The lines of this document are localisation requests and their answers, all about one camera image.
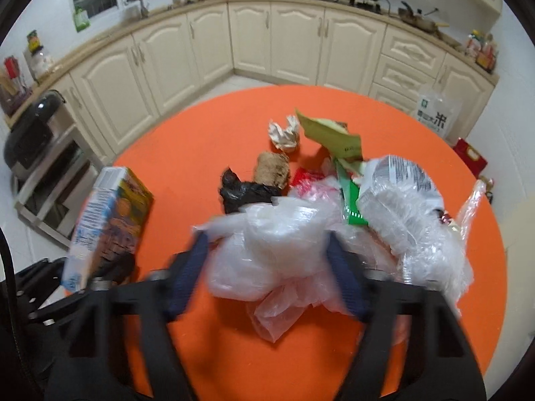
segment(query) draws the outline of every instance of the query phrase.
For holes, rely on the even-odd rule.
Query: drawer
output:
[[[385,55],[379,58],[373,81],[416,102],[421,88],[434,84],[429,75]]]
[[[404,112],[411,116],[416,110],[416,101],[400,95],[393,90],[387,89],[379,84],[372,84],[370,89],[370,98],[381,101],[382,103],[391,105],[394,108],[397,108],[399,111]]]
[[[386,30],[382,53],[419,69],[434,79],[446,56],[443,49],[391,25]]]

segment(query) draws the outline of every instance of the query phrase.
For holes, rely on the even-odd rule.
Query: round table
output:
[[[368,97],[321,87],[249,89],[192,106],[171,117],[116,161],[128,166],[154,193],[154,206],[137,253],[141,276],[166,266],[188,248],[192,226],[223,213],[220,175],[231,167],[252,179],[258,154],[273,150],[270,120],[285,125],[298,108],[310,117],[347,122],[362,136],[365,158],[396,154],[415,161],[433,178],[456,214],[475,182],[464,163],[438,136],[413,118]],[[291,155],[297,167],[319,169],[328,155],[301,135]],[[470,233],[467,255],[474,283],[460,300],[462,326],[485,373],[504,320],[506,260],[500,231],[487,200]],[[127,344],[136,388],[150,394],[136,330]],[[309,308],[275,344],[254,331],[241,301],[211,296],[201,277],[188,312],[169,325],[175,346],[199,395],[207,401],[332,400],[357,348],[361,325],[322,306]],[[405,345],[392,351],[384,394],[397,388]]]

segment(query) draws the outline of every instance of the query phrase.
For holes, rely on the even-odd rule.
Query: frying pan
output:
[[[413,8],[408,5],[407,2],[401,2],[405,8],[400,7],[398,9],[398,14],[401,18],[401,21],[416,27],[417,29],[423,30],[427,33],[434,34],[438,39],[442,39],[442,33],[439,31],[439,27],[449,27],[449,24],[442,22],[435,22],[432,19],[424,18],[420,13],[415,14]]]

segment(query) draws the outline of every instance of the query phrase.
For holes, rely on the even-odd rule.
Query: kitchen counter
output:
[[[364,9],[359,9],[356,7],[347,6],[347,5],[340,4],[340,3],[328,2],[328,1],[322,1],[322,0],[204,0],[204,1],[199,1],[196,3],[191,3],[186,6],[179,6],[173,9],[168,9],[168,8],[155,9],[154,11],[150,12],[149,17],[146,19],[132,19],[131,21],[121,23],[107,30],[106,32],[99,34],[98,36],[91,39],[86,44],[82,45],[81,47],[78,47],[77,49],[75,49],[74,51],[66,55],[66,57],[61,59],[55,66],[54,71],[50,75],[48,75],[42,81],[41,84],[39,85],[34,84],[32,86],[32,89],[33,89],[32,95],[19,107],[19,109],[11,117],[5,116],[7,126],[9,128],[12,128],[15,122],[22,115],[23,111],[33,101],[35,101],[38,98],[38,96],[41,95],[41,93],[50,89],[58,80],[60,80],[63,76],[69,73],[69,71],[72,68],[80,64],[82,61],[84,61],[86,58],[93,55],[95,52],[97,52],[101,48],[104,48],[108,46],[109,44],[111,44],[112,42],[115,42],[116,40],[119,40],[122,37],[125,37],[129,34],[132,34],[133,32],[137,30],[143,29],[149,25],[163,21],[164,19],[175,17],[178,15],[187,13],[191,10],[202,9],[202,8],[218,5],[221,3],[234,2],[234,1],[287,2],[287,3],[294,3],[294,4],[304,4],[304,5],[309,5],[309,6],[318,6],[318,7],[335,9],[335,10],[347,11],[353,14],[358,14],[360,16],[367,16],[373,19],[377,19],[378,21],[382,21],[386,24],[395,26],[399,29],[406,30],[407,32],[410,32],[414,34],[415,36],[421,37],[422,39],[425,39],[431,42],[433,45],[444,49],[445,51],[454,55],[459,60],[463,61],[464,63],[469,65],[471,68],[473,68],[475,71],[480,73],[494,86],[496,86],[496,84],[499,81],[499,76],[497,74],[491,75],[487,73],[484,69],[478,66],[473,60],[470,60],[469,58],[464,56],[462,53],[458,52],[457,50],[449,46],[446,42],[439,40],[437,37],[434,37],[431,34],[418,30],[412,27],[411,25],[405,24],[397,17],[397,15],[388,16],[386,14],[376,14],[376,13],[373,13]]]

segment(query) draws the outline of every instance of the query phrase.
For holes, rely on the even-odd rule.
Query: rice cooker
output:
[[[58,91],[48,90],[26,108],[11,129],[4,161],[18,179],[28,179],[47,148],[72,124],[65,102]]]

